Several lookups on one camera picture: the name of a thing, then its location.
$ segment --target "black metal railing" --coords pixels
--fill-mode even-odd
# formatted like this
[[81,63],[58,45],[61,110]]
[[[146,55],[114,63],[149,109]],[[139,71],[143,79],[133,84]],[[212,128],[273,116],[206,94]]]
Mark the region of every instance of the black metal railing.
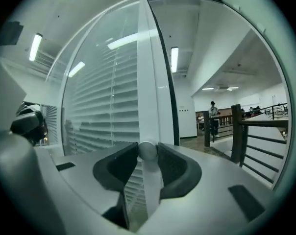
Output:
[[209,112],[205,111],[203,112],[203,117],[204,117],[205,147],[210,146],[210,134],[212,137],[212,142],[215,142],[216,139],[221,139],[221,138],[225,138],[233,135],[233,129],[220,131],[220,129],[230,128],[233,126],[232,115],[209,117]]
[[239,163],[240,167],[246,166],[256,174],[258,174],[263,179],[267,180],[268,182],[273,184],[273,179],[267,177],[260,171],[256,170],[255,168],[251,167],[250,165],[246,164],[244,162],[245,158],[249,158],[258,164],[278,173],[279,169],[273,167],[270,164],[265,163],[264,161],[261,161],[259,159],[256,159],[248,154],[246,154],[246,149],[250,148],[258,152],[262,152],[264,154],[270,155],[275,158],[284,159],[284,156],[255,147],[253,145],[247,144],[247,139],[253,138],[253,139],[259,139],[259,140],[265,140],[269,142],[274,143],[280,143],[280,144],[286,144],[285,140],[277,140],[277,139],[271,139],[271,138],[265,138],[261,136],[256,135],[250,135],[248,134],[248,128],[250,126],[259,126],[259,127],[281,127],[281,128],[288,128],[288,120],[265,120],[265,121],[251,121],[251,120],[242,120],[242,111],[241,106],[239,104],[233,105],[232,107],[232,115],[233,115],[233,147],[232,147],[232,154],[231,154],[231,161],[235,163]]
[[272,106],[268,106],[262,109],[256,109],[249,112],[243,113],[245,118],[250,118],[260,114],[265,114],[270,120],[275,120],[278,118],[286,118],[288,116],[288,105],[287,103],[280,103]]

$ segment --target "metal pivot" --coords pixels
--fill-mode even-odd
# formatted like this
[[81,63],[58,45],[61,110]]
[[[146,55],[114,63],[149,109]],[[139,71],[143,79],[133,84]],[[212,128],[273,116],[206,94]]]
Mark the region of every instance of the metal pivot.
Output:
[[148,141],[141,142],[138,145],[138,156],[145,161],[154,160],[157,157],[157,147]]

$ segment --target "window blind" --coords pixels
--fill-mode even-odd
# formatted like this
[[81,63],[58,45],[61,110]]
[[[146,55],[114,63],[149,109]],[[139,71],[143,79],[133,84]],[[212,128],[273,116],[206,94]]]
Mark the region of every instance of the window blind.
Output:
[[56,129],[56,107],[46,106],[46,125],[48,128],[48,142],[49,144],[56,144],[58,142]]
[[[65,155],[105,152],[123,142],[139,142],[137,42],[108,44],[138,31],[138,5],[107,12],[91,30],[71,69],[84,63],[65,87]],[[141,160],[124,193],[127,212],[147,216]]]

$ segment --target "black slot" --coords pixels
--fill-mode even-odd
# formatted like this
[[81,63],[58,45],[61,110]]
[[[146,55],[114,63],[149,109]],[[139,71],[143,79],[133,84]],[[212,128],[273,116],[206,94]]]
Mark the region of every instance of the black slot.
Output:
[[265,208],[244,186],[232,186],[228,190],[249,222],[265,211]]
[[62,170],[66,170],[66,169],[69,169],[69,168],[72,168],[76,165],[74,165],[72,162],[68,162],[68,163],[65,163],[65,164],[59,164],[56,166],[56,169],[58,171],[62,171]]

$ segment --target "ceiling light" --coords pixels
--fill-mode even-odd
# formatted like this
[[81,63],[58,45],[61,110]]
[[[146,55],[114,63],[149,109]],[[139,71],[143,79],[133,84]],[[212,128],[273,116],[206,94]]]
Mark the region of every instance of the ceiling light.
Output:
[[172,73],[177,70],[177,59],[178,59],[178,47],[171,48],[171,71]]
[[74,76],[81,68],[83,68],[85,64],[83,62],[79,62],[69,73],[69,77]]
[[35,61],[36,55],[37,55],[37,51],[39,48],[39,44],[42,40],[42,35],[37,33],[34,37],[34,41],[32,42],[32,46],[30,49],[30,55],[29,55],[29,60],[30,61]]
[[130,44],[132,42],[135,42],[135,41],[138,41],[138,40],[145,40],[145,39],[148,39],[148,38],[151,38],[151,37],[156,37],[158,35],[159,34],[158,34],[157,29],[144,31],[144,32],[141,32],[141,33],[135,33],[135,34],[120,38],[120,39],[118,39],[118,40],[116,40],[114,42],[109,43],[108,48],[109,49],[116,49],[118,47]]

